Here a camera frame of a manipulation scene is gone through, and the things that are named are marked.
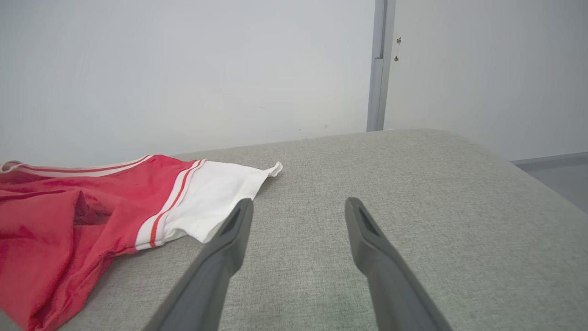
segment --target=red stripe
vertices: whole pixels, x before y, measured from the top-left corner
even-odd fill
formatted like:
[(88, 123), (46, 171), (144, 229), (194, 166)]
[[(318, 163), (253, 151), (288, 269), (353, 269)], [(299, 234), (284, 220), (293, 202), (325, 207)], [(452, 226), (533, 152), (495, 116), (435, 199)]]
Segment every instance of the red stripe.
[(25, 169), (29, 169), (29, 170), (35, 170), (35, 171), (47, 171), (47, 172), (51, 172), (51, 173), (94, 173), (96, 171), (113, 170), (113, 169), (118, 169), (118, 168), (124, 168), (124, 167), (128, 167), (128, 166), (132, 166), (134, 164), (140, 163), (141, 161), (143, 161), (144, 159), (146, 159), (148, 157), (149, 157), (149, 155), (144, 156), (142, 159), (140, 159), (138, 161), (135, 161), (133, 163), (129, 163), (129, 164), (117, 165), (117, 166), (108, 167), (108, 168), (96, 168), (96, 169), (85, 169), (85, 170), (76, 170), (76, 169), (46, 169), (46, 168), (30, 167), (28, 165), (21, 165), (20, 168), (25, 168)]
[(151, 247), (155, 247), (155, 235), (157, 234), (157, 225), (159, 224), (159, 220), (161, 219), (161, 217), (163, 216), (163, 214), (167, 213), (168, 211), (170, 211), (178, 202), (178, 199), (180, 199), (180, 196), (182, 195), (184, 186), (186, 186), (186, 180), (188, 179), (188, 174), (193, 171), (194, 169), (197, 169), (200, 166), (200, 163), (202, 162), (202, 160), (198, 161), (198, 164), (196, 165), (196, 167), (188, 170), (186, 172), (186, 174), (184, 175), (184, 178), (182, 180), (182, 186), (180, 186), (180, 192), (178, 192), (178, 195), (176, 196), (176, 199), (173, 201), (172, 205), (163, 213), (159, 214), (159, 216), (157, 216), (157, 219), (155, 219), (155, 222), (153, 222), (153, 227), (151, 228), (151, 241), (149, 242), (149, 245), (151, 245)]

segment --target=striped trim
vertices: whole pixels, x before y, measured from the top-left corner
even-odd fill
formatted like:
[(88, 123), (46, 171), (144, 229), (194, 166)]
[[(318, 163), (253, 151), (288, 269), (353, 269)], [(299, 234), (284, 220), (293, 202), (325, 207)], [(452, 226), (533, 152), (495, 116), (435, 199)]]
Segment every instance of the striped trim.
[(135, 248), (137, 250), (163, 245), (164, 238), (162, 238), (162, 233), (165, 219), (169, 215), (169, 212), (182, 201), (188, 190), (192, 175), (204, 164), (204, 162), (206, 162), (206, 159), (196, 160), (192, 163), (190, 168), (183, 170), (178, 174), (176, 181), (173, 184), (172, 191), (161, 210), (157, 214), (148, 218), (147, 221), (141, 225), (135, 240)]
[(9, 173), (11, 171), (21, 171), (23, 173), (43, 176), (43, 177), (100, 177), (109, 174), (114, 174), (119, 171), (130, 169), (137, 166), (153, 155), (146, 155), (138, 160), (129, 161), (125, 163), (102, 165), (99, 167), (77, 167), (77, 168), (63, 168), (63, 167), (35, 167), (30, 164), (25, 164), (20, 161), (8, 161), (0, 167), (0, 174)]

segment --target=gray vertical post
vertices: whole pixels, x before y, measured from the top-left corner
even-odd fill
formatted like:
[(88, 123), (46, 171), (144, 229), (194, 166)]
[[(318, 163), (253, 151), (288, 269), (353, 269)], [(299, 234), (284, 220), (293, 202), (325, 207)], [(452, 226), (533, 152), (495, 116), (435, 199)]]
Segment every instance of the gray vertical post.
[(372, 75), (367, 104), (367, 131), (384, 129), (396, 0), (376, 0), (373, 20)]

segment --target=white wall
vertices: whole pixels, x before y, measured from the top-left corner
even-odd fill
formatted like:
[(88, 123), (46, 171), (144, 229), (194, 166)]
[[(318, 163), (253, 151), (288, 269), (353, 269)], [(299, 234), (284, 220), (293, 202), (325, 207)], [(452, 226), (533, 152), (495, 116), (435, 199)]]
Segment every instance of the white wall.
[(588, 1), (397, 0), (384, 128), (510, 160), (588, 151)]
[(365, 130), (373, 0), (0, 2), (0, 163)]

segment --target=white fabric corner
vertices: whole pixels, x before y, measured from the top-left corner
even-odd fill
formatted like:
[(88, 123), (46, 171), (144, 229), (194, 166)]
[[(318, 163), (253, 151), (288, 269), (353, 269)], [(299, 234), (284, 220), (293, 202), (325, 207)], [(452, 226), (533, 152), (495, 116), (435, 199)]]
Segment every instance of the white fabric corner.
[(280, 162), (267, 170), (205, 162), (194, 172), (182, 201), (166, 216), (162, 241), (189, 234), (207, 243), (239, 200), (255, 198), (266, 178), (275, 177), (282, 169)]

